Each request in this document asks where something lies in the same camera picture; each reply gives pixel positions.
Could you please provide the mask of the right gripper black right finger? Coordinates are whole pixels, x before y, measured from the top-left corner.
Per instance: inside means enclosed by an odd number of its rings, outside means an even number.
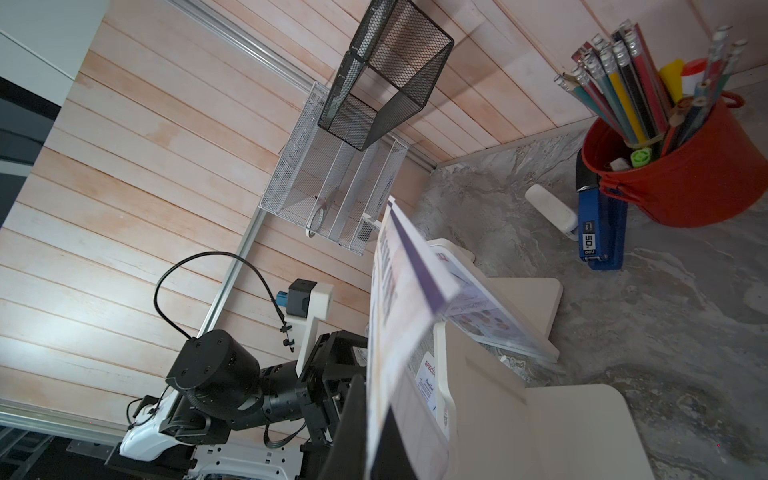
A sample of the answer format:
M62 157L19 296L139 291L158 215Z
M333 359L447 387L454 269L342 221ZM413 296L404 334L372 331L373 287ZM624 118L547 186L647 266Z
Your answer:
M388 411L380 436L376 457L371 468L373 480L416 480L397 422L392 410Z

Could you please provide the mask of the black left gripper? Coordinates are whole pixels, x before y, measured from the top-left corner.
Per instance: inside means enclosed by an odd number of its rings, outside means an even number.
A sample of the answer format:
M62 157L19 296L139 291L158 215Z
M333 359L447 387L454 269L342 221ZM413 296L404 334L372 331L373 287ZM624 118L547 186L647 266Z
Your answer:
M364 375L365 337L326 333L315 343L301 377L296 362L263 368L224 330L188 340L167 384L180 395L165 433L191 445L228 440L233 431L301 420L309 434L307 461L326 460L353 378Z

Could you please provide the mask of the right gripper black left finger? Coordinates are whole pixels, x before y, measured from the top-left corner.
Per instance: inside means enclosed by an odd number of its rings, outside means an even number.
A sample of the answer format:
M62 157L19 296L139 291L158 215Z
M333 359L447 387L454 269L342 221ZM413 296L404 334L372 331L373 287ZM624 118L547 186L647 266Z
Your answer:
M356 375L351 383L333 446L323 464L319 479L363 479L366 467L366 443L366 385L363 377Z

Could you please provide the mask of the white menu holder front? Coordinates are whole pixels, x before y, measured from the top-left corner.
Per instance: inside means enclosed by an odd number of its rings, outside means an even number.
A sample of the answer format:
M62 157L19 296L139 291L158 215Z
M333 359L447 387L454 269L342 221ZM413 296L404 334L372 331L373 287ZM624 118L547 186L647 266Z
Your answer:
M450 323L435 326L436 409L409 375L391 410L418 479L650 479L624 397L603 384L528 387Z

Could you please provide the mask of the Dim Sum Inn menu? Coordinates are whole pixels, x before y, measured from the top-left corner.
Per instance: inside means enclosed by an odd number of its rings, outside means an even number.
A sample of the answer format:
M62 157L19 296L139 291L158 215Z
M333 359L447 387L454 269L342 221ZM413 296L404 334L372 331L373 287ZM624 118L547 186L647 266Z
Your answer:
M449 446L416 380L411 357L460 286L394 198L387 201L374 255L367 366L365 478L392 410L417 479L442 479Z

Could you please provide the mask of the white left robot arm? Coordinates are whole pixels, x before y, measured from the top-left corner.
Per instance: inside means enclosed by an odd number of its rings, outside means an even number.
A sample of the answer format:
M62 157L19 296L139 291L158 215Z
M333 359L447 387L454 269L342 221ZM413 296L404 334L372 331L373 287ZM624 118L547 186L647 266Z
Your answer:
M146 396L107 467L143 479L317 479L334 446L365 337L322 335L304 364L263 368L224 330L188 340L169 396Z

